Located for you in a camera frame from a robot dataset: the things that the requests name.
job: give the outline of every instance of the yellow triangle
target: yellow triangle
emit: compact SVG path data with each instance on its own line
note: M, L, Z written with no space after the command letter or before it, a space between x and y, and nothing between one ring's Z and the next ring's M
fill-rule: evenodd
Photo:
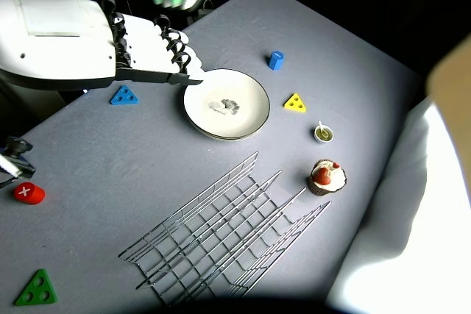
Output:
M297 93L295 93L288 101L286 101L284 107L287 110L295 110L296 112L301 113L305 113L307 110L305 104L301 100L300 95Z

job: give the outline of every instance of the blue block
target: blue block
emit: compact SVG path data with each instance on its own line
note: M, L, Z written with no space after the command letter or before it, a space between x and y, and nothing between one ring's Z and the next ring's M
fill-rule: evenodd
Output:
M126 85L122 85L116 95L111 99L110 103L112 105L117 104L136 104L139 103L138 98Z
M268 64L269 68L272 70L280 70L284 59L285 56L280 51L272 52L272 56L270 57L270 62Z

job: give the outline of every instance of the hole in triangle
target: hole in triangle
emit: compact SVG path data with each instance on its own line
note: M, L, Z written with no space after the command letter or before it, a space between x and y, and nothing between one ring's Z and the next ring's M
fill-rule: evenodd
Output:
M45 290L39 295L41 301L47 301L49 299L49 292Z
M23 296L23 300L26 301L26 302L31 301L32 300L32 293L28 292L27 294L25 294Z
M41 285L43 285L44 283L44 278L43 277L38 277L36 280L35 280L35 286L36 287L39 287Z

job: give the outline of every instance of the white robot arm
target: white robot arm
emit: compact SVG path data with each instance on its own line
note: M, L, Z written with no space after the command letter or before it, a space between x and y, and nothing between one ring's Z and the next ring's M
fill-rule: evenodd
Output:
M0 78L43 90L103 88L113 80L201 82L182 32L90 0L0 0Z

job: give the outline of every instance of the gray table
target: gray table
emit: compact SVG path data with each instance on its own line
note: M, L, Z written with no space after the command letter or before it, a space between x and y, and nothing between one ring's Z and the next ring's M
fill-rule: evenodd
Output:
M121 85L94 90L25 135L47 192L37 206L0 191L0 313L130 313L155 305L134 290L138 269L117 258L167 215L260 151L254 177L283 173L271 193L305 186L320 158L342 164L347 186L324 198L305 193L296 207L330 209L260 281L256 293L324 296L355 234L403 124L419 78L396 60L295 0L232 0L187 30L204 69L233 68L255 77L272 109L266 126L240 142L205 137L187 122L182 89L126 82L140 104L112 106ZM282 51L281 71L266 56ZM306 114L283 109L298 92ZM335 131L315 142L322 119ZM59 302L13 308L38 268Z

